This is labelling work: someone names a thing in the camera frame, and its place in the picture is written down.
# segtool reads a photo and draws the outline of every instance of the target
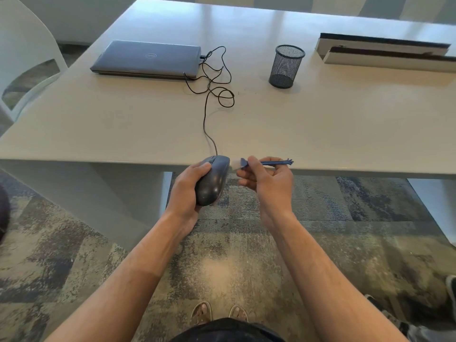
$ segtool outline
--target black mouse cable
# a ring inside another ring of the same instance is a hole
[[[213,53],[214,51],[216,51],[216,50],[219,49],[219,48],[224,48],[224,49],[225,49],[224,52],[222,53],[222,63],[223,63],[223,66],[222,66],[222,68],[220,68],[219,70],[216,70],[215,68],[211,67],[211,66],[206,62],[206,60],[212,55],[212,53]],[[204,103],[204,119],[203,119],[203,121],[202,121],[202,129],[203,129],[203,131],[204,131],[204,134],[205,134],[205,135],[212,141],[212,143],[214,144],[215,155],[218,155],[218,154],[219,154],[219,152],[218,152],[218,150],[217,150],[217,145],[215,144],[214,139],[212,139],[212,137],[211,137],[210,135],[208,135],[208,132],[206,132],[206,114],[207,114],[207,113],[206,113],[206,110],[207,110],[207,106],[208,106],[208,98],[209,98],[209,95],[210,95],[210,94],[213,94],[215,97],[217,97],[217,100],[218,100],[219,104],[220,104],[222,107],[224,107],[224,108],[231,108],[232,106],[234,106],[234,93],[233,93],[231,90],[229,90],[229,89],[227,89],[226,87],[223,87],[223,86],[216,86],[216,87],[213,87],[213,88],[211,89],[211,84],[212,84],[212,83],[214,83],[214,84],[220,84],[220,85],[222,85],[222,84],[230,84],[230,83],[231,83],[231,72],[230,72],[229,69],[226,67],[225,61],[223,60],[223,56],[225,55],[226,51],[227,51],[226,47],[223,46],[223,45],[220,45],[220,46],[218,46],[217,48],[215,48],[214,50],[209,51],[205,57],[202,57],[203,60],[202,60],[202,62],[201,62],[199,65],[200,65],[201,68],[202,68],[203,75],[199,76],[198,78],[191,79],[191,78],[187,77],[187,75],[184,73],[185,83],[187,84],[187,86],[188,86],[188,88],[190,89],[191,92],[193,92],[193,93],[195,93],[195,94],[197,94],[197,95],[200,95],[200,94],[206,93],[206,92],[208,93],[207,96],[206,96],[206,102]],[[210,77],[208,76],[208,74],[206,73],[206,71],[204,70],[204,65],[207,65],[207,66],[208,66],[211,70],[213,70],[214,72],[218,72],[218,74],[217,74],[214,78],[210,78]],[[225,81],[225,82],[214,81],[215,79],[217,79],[217,78],[222,74],[222,71],[223,71],[224,68],[225,68],[225,69],[227,70],[227,72],[229,73],[229,81]],[[201,79],[201,78],[207,78],[207,79],[209,80],[209,81],[208,81],[208,86],[207,86],[206,90],[201,91],[201,92],[196,92],[196,91],[194,91],[194,90],[190,87],[190,85],[188,84],[188,81],[189,81],[189,80],[195,81],[195,80],[198,80],[198,79]],[[228,96],[228,97],[222,96],[222,93],[224,93],[225,91],[227,91],[227,92],[230,94],[230,96]],[[229,106],[224,105],[224,104],[222,103],[221,98],[224,98],[224,99],[231,99],[231,100],[233,100],[233,103],[232,103],[231,105],[229,105]]]

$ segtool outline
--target hand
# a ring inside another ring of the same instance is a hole
[[[210,169],[211,164],[208,162],[202,165],[193,164],[185,169],[174,182],[164,215],[179,220],[182,236],[190,233],[197,222],[201,207],[196,205],[195,185]]]
[[[277,157],[267,157],[260,161],[282,161]],[[285,215],[293,215],[291,193],[293,173],[287,165],[279,165],[267,170],[255,156],[248,158],[248,167],[240,169],[236,175],[241,177],[239,184],[257,192],[260,218],[266,228],[271,230],[276,220]]]

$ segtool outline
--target striped wall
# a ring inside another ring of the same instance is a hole
[[[456,24],[456,0],[176,0],[324,14]]]

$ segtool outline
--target chair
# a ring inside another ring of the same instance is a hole
[[[9,109],[2,95],[7,87],[29,69],[54,59],[57,73],[31,88]],[[21,111],[43,89],[67,69],[54,36],[19,0],[0,0],[0,124],[6,130],[19,119]]]

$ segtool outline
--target black sneaker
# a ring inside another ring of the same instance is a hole
[[[453,319],[456,322],[456,276],[449,275],[445,280],[446,290],[453,306]]]
[[[385,317],[388,318],[390,322],[394,324],[396,328],[399,329],[399,331],[407,337],[407,333],[409,332],[410,324],[406,322],[402,322],[401,320],[397,319],[395,316],[393,316],[391,313],[389,313],[385,308],[380,305],[380,303],[373,298],[373,296],[369,294],[365,294],[364,297],[370,301],[372,305],[374,305],[380,312],[383,313]]]

